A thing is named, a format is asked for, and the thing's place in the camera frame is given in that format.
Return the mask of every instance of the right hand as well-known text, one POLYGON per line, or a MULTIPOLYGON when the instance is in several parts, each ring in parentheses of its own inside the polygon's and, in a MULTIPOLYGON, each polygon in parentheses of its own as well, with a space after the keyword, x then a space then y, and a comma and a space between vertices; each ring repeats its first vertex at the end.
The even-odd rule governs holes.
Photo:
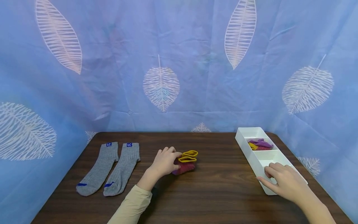
POLYGON ((180 168, 179 165, 174 164, 174 160, 181 155, 182 153, 177 152, 174 147, 165 147, 158 151, 153 164, 148 169, 158 175, 158 178, 161 178, 180 168))
POLYGON ((290 166, 280 163, 270 163, 265 167, 268 178, 275 178, 277 184, 273 184, 263 177, 257 177, 259 181, 276 194, 286 198, 297 205, 302 205, 305 200, 316 198, 316 195, 308 187, 303 178, 290 166))

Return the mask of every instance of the left hand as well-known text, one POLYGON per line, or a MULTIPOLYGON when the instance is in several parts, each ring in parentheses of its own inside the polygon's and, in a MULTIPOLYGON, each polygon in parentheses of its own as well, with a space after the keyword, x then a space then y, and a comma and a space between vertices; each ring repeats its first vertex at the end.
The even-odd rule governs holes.
POLYGON ((160 149, 155 156, 153 164, 148 169, 155 173, 158 178, 161 178, 180 168, 179 165, 174 164, 174 160, 181 155, 182 153, 177 152, 174 147, 160 149))

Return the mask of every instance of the sock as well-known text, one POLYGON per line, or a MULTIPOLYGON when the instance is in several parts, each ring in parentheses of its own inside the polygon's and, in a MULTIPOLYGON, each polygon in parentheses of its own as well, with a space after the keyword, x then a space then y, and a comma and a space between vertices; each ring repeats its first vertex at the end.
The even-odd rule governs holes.
POLYGON ((190 150, 190 151, 187 151, 187 152, 183 152, 183 155, 182 155, 182 157, 184 157, 184 156, 189 156, 189 157, 191 157, 191 158, 196 158, 197 156, 198 156, 198 152, 197 151, 195 151, 195 150, 190 150))
POLYGON ((271 149, 268 148, 268 147, 263 147, 263 146, 258 146, 257 147, 257 151, 265 151, 265 150, 271 150, 271 149))
POLYGON ((178 170, 174 170, 172 172, 172 174, 174 175, 180 175, 182 173, 185 173, 185 172, 188 172, 190 170, 193 170, 195 169, 195 164, 194 162, 186 162, 186 163, 182 163, 182 162, 179 162, 178 159, 176 159, 174 161, 174 164, 175 165, 180 165, 180 168, 178 170))
POLYGON ((77 184, 77 192, 82 196, 95 193, 106 180, 115 161, 118 161, 118 142, 102 144, 95 165, 77 184))
POLYGON ((107 197, 122 193, 136 163, 139 161, 139 143, 124 143, 121 157, 107 180, 103 195, 107 197))
POLYGON ((252 144, 251 142, 248 143, 252 150, 256 150, 258 148, 257 145, 252 144))
POLYGON ((268 142, 265 142, 263 140, 263 138, 255 141, 255 140, 250 140, 250 143, 256 145, 256 146, 263 146, 263 147, 267 147, 267 148, 272 148, 274 145, 270 145, 268 142))
POLYGON ((192 158, 192 157, 189 157, 189 156, 182 156, 180 158, 178 158, 178 161, 181 162, 181 163, 187 163, 187 162, 196 162, 196 158, 192 158))

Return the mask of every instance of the fabric backdrop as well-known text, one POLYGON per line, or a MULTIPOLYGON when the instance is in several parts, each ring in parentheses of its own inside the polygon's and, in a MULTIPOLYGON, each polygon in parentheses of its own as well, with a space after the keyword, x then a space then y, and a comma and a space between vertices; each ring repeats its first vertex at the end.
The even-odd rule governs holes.
POLYGON ((96 132, 238 127, 276 133, 358 223, 356 0, 2 0, 0 19, 2 223, 30 223, 96 132))

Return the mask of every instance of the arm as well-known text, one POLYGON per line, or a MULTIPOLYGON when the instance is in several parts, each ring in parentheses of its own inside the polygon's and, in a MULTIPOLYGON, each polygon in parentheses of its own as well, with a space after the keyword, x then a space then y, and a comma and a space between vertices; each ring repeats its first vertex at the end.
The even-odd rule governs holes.
POLYGON ((327 207, 290 166, 270 163, 265 167, 265 173, 268 178, 275 178, 277 184, 272 184, 263 177, 257 177, 257 179, 276 194, 297 204, 311 224, 335 224, 327 207))
POLYGON ((152 198, 150 192, 155 183, 164 175, 180 168, 174 160, 182 154, 174 147, 159 150, 153 164, 145 171, 107 224, 136 224, 152 198))

